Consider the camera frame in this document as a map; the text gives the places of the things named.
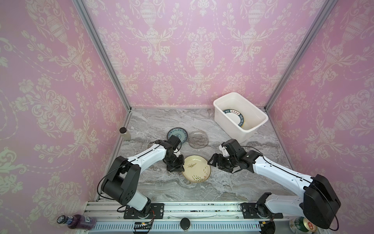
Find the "cream plate with painted willow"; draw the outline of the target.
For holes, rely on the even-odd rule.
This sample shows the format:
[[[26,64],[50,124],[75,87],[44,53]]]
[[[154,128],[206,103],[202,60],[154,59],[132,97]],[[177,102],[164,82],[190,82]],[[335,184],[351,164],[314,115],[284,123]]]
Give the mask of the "cream plate with painted willow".
[[[211,167],[201,156],[193,155],[185,158],[182,175],[189,181],[200,183],[206,181],[211,174]]]

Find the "teal blue floral plate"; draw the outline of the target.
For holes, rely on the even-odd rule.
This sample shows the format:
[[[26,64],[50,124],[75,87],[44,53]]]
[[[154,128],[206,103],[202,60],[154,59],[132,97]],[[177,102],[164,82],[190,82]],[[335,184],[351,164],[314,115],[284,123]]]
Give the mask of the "teal blue floral plate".
[[[184,144],[188,140],[188,133],[184,128],[176,127],[169,130],[167,139],[171,136],[176,136],[180,139],[181,143]]]

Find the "white plate green lettered rim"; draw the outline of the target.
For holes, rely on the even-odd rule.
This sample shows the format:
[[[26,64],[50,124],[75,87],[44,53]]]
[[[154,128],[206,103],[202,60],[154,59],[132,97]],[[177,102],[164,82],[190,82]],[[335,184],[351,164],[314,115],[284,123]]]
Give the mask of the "white plate green lettered rim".
[[[243,115],[237,111],[237,110],[234,110],[234,109],[226,109],[223,111],[224,114],[226,114],[226,116],[231,119],[232,121],[234,121],[234,123],[236,125],[238,125],[239,127],[242,127],[243,124],[244,124],[244,117]]]

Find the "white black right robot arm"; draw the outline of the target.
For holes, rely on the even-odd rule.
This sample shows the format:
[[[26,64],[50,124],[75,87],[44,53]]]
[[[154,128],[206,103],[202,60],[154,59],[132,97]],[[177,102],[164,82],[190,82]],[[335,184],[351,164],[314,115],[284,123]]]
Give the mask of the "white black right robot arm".
[[[341,202],[329,180],[298,173],[268,159],[254,147],[246,151],[235,139],[222,143],[221,153],[213,154],[208,164],[234,174],[243,170],[269,178],[293,192],[292,196],[264,193],[255,204],[260,217],[276,214],[298,215],[322,229],[330,229],[338,221]]]

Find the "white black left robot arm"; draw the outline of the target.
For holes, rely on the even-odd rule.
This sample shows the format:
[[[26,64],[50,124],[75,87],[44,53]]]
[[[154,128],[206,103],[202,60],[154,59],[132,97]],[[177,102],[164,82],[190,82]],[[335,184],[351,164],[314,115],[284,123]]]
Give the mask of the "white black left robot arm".
[[[170,173],[183,172],[184,156],[176,155],[181,145],[178,137],[171,136],[168,140],[156,140],[149,149],[135,156],[117,157],[102,180],[101,191],[146,216],[151,211],[151,200],[137,191],[140,175],[159,161],[165,163]]]

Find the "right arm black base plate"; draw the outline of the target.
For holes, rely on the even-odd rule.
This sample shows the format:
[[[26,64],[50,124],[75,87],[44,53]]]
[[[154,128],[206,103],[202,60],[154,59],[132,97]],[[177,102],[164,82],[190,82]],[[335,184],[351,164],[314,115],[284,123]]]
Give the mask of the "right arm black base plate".
[[[282,219],[282,213],[272,213],[265,205],[257,203],[244,202],[240,204],[240,210],[244,219]]]

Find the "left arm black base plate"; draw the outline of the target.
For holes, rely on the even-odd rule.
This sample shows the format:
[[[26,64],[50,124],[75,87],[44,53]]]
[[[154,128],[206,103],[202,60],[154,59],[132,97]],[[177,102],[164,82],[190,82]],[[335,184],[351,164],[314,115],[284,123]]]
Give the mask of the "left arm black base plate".
[[[126,206],[124,212],[124,219],[162,219],[164,216],[165,204],[164,203],[150,203],[146,205],[141,211]]]

